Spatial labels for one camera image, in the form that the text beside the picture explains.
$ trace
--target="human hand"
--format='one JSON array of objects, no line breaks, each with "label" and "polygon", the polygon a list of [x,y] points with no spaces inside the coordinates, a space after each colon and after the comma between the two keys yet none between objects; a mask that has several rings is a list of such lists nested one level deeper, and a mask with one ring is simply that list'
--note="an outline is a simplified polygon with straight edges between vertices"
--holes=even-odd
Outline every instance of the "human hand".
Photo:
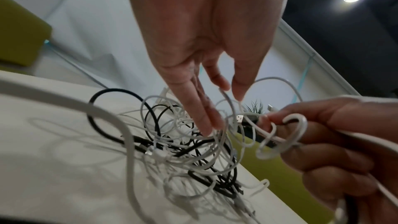
[{"label": "human hand", "polygon": [[217,61],[235,60],[232,92],[242,100],[271,47],[285,0],[130,0],[152,64],[205,136],[224,122],[198,79],[202,64],[223,90]]},{"label": "human hand", "polygon": [[[307,190],[331,209],[344,194],[356,197],[362,223],[397,223],[398,208],[376,187],[371,173],[398,195],[398,155],[375,144],[333,130],[364,133],[398,143],[398,102],[360,102],[353,98],[302,102],[263,117],[260,127],[269,131],[270,121],[299,113],[308,119],[301,139],[304,146],[283,153],[283,160],[303,174]],[[296,124],[278,126],[277,135],[287,137]]]}]

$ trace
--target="white desk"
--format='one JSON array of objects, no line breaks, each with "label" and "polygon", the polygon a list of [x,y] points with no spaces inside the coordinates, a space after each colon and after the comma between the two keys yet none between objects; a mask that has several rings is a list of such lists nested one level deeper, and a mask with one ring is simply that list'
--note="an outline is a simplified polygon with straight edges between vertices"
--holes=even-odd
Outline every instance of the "white desk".
[{"label": "white desk", "polygon": [[[0,71],[0,78],[31,85],[83,101],[99,89]],[[98,105],[113,112],[140,104],[127,95],[105,95]],[[0,214],[56,223],[141,223],[125,190],[124,149],[100,137],[86,115],[0,95]],[[111,126],[111,134],[119,135]],[[171,202],[161,183],[148,179],[139,160],[134,177],[137,198],[158,224],[244,223],[231,206],[206,199]],[[258,180],[242,166],[238,179]],[[254,190],[245,189],[248,197]],[[268,189],[250,198],[263,224],[305,222]]]}]

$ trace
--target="table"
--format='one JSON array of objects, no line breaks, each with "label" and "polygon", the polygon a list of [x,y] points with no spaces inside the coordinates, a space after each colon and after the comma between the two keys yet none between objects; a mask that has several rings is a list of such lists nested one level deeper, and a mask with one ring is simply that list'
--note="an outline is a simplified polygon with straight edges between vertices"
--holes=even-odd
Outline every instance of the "table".
[{"label": "table", "polygon": [[[99,89],[0,71],[0,78],[82,101]],[[137,108],[140,102],[118,94],[100,98],[112,112]],[[55,223],[142,223],[128,203],[125,150],[100,137],[86,115],[59,107],[0,95],[0,214]],[[100,123],[111,134],[112,126]],[[144,136],[143,132],[133,132]],[[254,223],[215,194],[197,201],[165,197],[160,181],[137,153],[135,192],[145,213],[159,224]],[[241,165],[238,180],[258,180]],[[254,190],[245,189],[248,197]],[[250,198],[262,224],[305,222],[268,189]]]}]

